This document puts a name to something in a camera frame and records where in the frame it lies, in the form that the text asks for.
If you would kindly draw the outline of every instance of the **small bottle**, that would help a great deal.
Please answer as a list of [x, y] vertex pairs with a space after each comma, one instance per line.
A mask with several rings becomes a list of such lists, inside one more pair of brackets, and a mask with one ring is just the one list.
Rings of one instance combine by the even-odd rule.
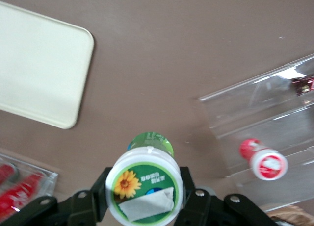
[[276, 150], [264, 146], [258, 139], [245, 140], [239, 151], [259, 179], [276, 180], [287, 172], [287, 159]]
[[136, 136], [106, 179], [112, 215], [125, 226], [163, 226], [181, 209], [183, 182], [170, 142], [161, 134]]
[[0, 166], [0, 184], [3, 184], [7, 180], [13, 181], [18, 175], [19, 171], [17, 167], [10, 162]]
[[0, 222], [27, 205], [41, 187], [46, 175], [36, 172], [0, 195]]

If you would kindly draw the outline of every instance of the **white tray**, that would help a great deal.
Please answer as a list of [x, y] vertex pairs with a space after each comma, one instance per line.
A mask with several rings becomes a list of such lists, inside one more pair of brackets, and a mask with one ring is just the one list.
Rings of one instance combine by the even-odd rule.
[[71, 128], [93, 47], [84, 28], [0, 1], [0, 109]]

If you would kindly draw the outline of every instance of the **clear plastic box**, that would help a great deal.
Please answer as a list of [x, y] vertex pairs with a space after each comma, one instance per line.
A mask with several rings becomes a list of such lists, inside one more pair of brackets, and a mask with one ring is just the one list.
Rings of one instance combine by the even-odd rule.
[[[228, 177], [265, 210], [314, 198], [314, 54], [200, 98], [221, 143]], [[284, 155], [287, 173], [254, 176], [239, 153], [250, 138]]]
[[[26, 182], [27, 178], [38, 174], [41, 175], [38, 183], [35, 182], [36, 177]], [[52, 196], [57, 177], [58, 174], [55, 172], [0, 153], [0, 222], [18, 212], [34, 198]]]

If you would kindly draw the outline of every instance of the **screw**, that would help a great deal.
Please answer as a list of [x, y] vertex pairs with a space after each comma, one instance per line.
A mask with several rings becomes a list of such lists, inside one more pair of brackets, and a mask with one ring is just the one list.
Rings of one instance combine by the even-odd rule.
[[195, 194], [198, 195], [199, 197], [203, 197], [205, 195], [204, 191], [200, 189], [196, 190]]
[[240, 198], [237, 197], [237, 196], [231, 196], [231, 197], [230, 197], [230, 200], [231, 200], [232, 202], [234, 202], [234, 203], [239, 203], [239, 202], [240, 202]]
[[44, 199], [40, 202], [41, 205], [47, 205], [50, 202], [49, 199]]
[[86, 192], [80, 192], [78, 198], [85, 198], [87, 196]]

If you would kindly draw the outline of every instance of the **sunflower logo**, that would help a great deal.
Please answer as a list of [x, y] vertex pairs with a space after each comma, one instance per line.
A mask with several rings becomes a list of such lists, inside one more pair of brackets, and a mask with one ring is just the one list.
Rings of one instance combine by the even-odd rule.
[[134, 197], [136, 194], [135, 190], [141, 189], [140, 186], [142, 185], [135, 176], [136, 173], [134, 171], [124, 171], [117, 180], [114, 194], [119, 195], [120, 199]]

